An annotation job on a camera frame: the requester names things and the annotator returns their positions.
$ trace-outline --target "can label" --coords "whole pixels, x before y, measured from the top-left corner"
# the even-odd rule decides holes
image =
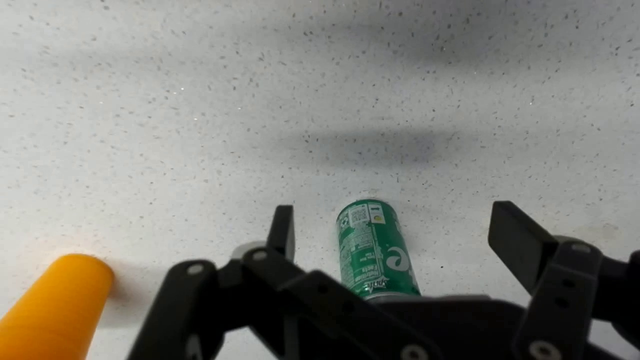
[[[359,200],[338,215],[342,281],[361,297],[418,296],[398,215],[380,200]]]

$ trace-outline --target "orange cylinder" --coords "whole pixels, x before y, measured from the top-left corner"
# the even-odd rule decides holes
[[[114,271],[98,258],[58,258],[0,321],[0,360],[84,360]]]

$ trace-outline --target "white countertop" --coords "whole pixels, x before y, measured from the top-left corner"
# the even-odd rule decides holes
[[[65,252],[119,273],[91,357],[124,357],[164,271],[223,263],[296,205],[394,204],[424,293],[526,293],[494,200],[614,258],[640,247],[634,0],[0,1],[0,312]],[[595,340],[627,357],[614,329]],[[220,357],[270,357],[250,334]]]

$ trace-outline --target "table surface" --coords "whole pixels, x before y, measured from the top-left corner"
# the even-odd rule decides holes
[[[124,357],[174,261],[227,261],[296,205],[394,204],[424,293],[526,293],[494,200],[614,258],[640,234],[634,0],[0,1],[0,310],[56,256],[119,273],[91,357]],[[595,342],[639,357],[614,329]],[[270,357],[238,331],[220,357]]]

